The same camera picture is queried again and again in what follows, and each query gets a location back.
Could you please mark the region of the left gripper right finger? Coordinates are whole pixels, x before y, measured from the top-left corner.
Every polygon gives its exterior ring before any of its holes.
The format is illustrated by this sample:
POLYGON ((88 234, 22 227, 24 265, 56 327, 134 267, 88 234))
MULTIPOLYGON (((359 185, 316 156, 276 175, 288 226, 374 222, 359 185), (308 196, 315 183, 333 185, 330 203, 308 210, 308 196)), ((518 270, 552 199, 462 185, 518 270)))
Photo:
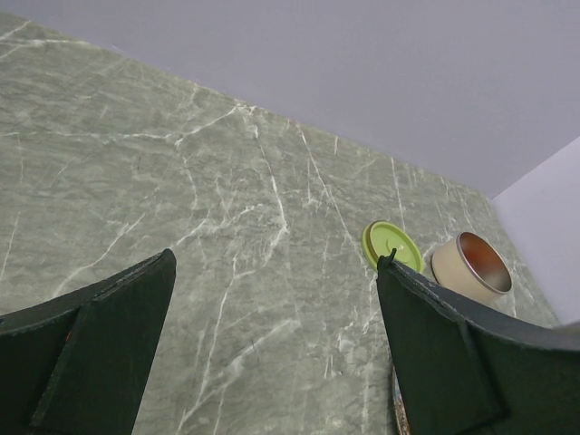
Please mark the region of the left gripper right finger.
POLYGON ((547 328, 502 314, 393 255, 377 267, 411 433, 578 433, 578 324, 547 328))

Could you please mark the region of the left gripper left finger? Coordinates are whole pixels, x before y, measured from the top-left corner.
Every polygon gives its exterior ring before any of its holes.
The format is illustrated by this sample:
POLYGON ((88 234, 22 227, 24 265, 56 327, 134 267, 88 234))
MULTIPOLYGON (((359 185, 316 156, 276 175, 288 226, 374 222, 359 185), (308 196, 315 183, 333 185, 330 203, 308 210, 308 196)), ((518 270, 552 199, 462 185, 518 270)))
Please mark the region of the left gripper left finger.
POLYGON ((2 433, 132 433, 175 280, 165 249, 2 315, 2 433))

